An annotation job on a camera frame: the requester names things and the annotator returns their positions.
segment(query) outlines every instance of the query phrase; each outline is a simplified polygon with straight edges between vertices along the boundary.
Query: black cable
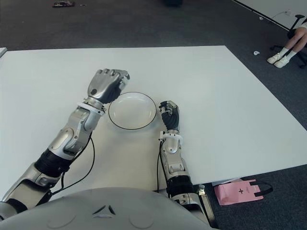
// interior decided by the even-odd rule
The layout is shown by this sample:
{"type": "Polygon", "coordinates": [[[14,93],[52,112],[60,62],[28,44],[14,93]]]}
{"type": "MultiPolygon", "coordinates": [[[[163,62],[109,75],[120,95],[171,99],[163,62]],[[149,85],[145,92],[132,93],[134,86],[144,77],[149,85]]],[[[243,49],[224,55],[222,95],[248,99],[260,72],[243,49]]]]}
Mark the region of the black cable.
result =
{"type": "Polygon", "coordinates": [[[61,176],[61,189],[64,188],[64,176],[65,176],[65,172],[63,172],[63,174],[61,176]]]}
{"type": "Polygon", "coordinates": [[[159,158],[160,158],[161,166],[162,166],[162,169],[163,169],[165,182],[167,184],[166,173],[165,173],[165,169],[163,167],[162,156],[161,156],[161,147],[162,147],[163,143],[164,143],[164,141],[160,142],[160,149],[159,149],[159,155],[158,155],[158,160],[157,160],[157,193],[159,193],[159,172],[158,172],[159,158]]]}
{"type": "MultiPolygon", "coordinates": [[[[90,135],[89,140],[91,140],[92,145],[93,145],[93,162],[92,162],[92,166],[91,166],[90,170],[88,171],[88,173],[87,173],[83,178],[81,178],[80,180],[78,180],[77,182],[75,182],[75,183],[73,183],[73,184],[71,184],[71,185],[69,185],[69,186],[67,186],[67,187],[65,187],[65,188],[64,188],[64,175],[65,175],[65,173],[63,173],[62,179],[61,179],[61,183],[62,183],[63,188],[61,188],[61,189],[59,189],[59,190],[53,192],[52,195],[55,195],[55,194],[57,194],[57,193],[59,193],[59,192],[65,190],[65,189],[67,189],[67,188],[70,188],[70,187],[74,186],[75,184],[77,184],[77,183],[79,183],[80,181],[82,181],[85,177],[87,177],[88,174],[90,174],[90,172],[91,172],[92,169],[93,169],[94,163],[95,163],[95,146],[94,146],[94,142],[93,142],[93,139],[92,139],[91,135],[90,135]]],[[[77,157],[75,157],[75,158],[73,159],[73,161],[75,161],[75,159],[78,158],[78,157],[81,155],[81,153],[84,151],[84,149],[78,154],[77,157]]]]}
{"type": "Polygon", "coordinates": [[[157,193],[159,193],[159,158],[161,155],[161,146],[162,146],[162,142],[160,142],[159,154],[158,154],[158,159],[157,159],[157,193]]]}

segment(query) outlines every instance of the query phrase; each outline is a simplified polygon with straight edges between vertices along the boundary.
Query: white sneaker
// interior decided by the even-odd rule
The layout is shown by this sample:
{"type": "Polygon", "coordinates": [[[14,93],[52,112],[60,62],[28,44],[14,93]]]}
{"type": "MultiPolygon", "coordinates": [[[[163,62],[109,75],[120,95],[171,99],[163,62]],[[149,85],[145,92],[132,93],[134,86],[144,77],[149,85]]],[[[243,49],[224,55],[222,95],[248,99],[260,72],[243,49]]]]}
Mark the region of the white sneaker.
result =
{"type": "Polygon", "coordinates": [[[276,61],[282,59],[283,56],[280,55],[280,53],[275,54],[273,57],[270,57],[267,61],[270,64],[274,64],[276,61]]]}
{"type": "Polygon", "coordinates": [[[290,60],[287,58],[287,56],[284,56],[282,59],[280,59],[279,61],[275,62],[274,66],[276,66],[277,68],[282,68],[286,64],[288,64],[289,61],[290,60]]]}

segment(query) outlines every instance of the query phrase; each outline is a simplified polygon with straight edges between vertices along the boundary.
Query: person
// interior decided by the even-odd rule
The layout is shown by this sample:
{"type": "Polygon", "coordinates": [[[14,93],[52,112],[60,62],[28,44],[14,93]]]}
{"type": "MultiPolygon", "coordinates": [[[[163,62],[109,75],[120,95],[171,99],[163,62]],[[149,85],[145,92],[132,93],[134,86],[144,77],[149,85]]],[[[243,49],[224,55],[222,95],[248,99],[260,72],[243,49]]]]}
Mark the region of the person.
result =
{"type": "Polygon", "coordinates": [[[290,59],[301,51],[307,44],[307,22],[301,24],[296,30],[295,35],[287,42],[284,48],[267,61],[274,64],[277,68],[282,68],[289,63],[290,59]]]}

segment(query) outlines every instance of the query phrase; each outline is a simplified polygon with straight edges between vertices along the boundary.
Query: white wall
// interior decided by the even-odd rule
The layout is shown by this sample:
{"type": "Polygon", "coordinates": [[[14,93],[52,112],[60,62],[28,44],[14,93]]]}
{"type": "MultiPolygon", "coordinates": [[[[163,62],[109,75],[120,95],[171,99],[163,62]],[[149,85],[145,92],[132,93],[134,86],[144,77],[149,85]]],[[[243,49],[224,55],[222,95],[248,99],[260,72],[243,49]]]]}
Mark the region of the white wall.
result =
{"type": "Polygon", "coordinates": [[[293,15],[288,16],[284,13],[274,17],[274,20],[290,28],[295,22],[296,14],[307,16],[307,0],[238,0],[239,2],[259,11],[260,13],[272,18],[276,14],[290,9],[293,15]]]}

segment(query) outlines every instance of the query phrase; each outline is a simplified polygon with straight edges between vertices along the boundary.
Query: gray carpet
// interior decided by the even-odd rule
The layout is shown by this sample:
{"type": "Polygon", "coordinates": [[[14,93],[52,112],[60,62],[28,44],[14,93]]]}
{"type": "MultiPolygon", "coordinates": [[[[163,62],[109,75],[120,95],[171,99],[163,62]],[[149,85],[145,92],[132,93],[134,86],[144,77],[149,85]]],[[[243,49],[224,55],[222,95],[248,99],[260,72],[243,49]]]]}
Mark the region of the gray carpet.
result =
{"type": "MultiPolygon", "coordinates": [[[[53,2],[1,0],[0,47],[226,45],[307,128],[307,69],[297,66],[296,57],[284,69],[266,62],[274,54],[269,47],[286,42],[286,31],[231,0],[187,0],[179,8],[160,0],[76,0],[63,9],[53,9],[53,2]],[[254,56],[255,50],[261,54],[254,56]]],[[[252,178],[270,182],[275,191],[262,201],[219,207],[207,186],[221,229],[307,229],[307,166],[252,178]]]]}

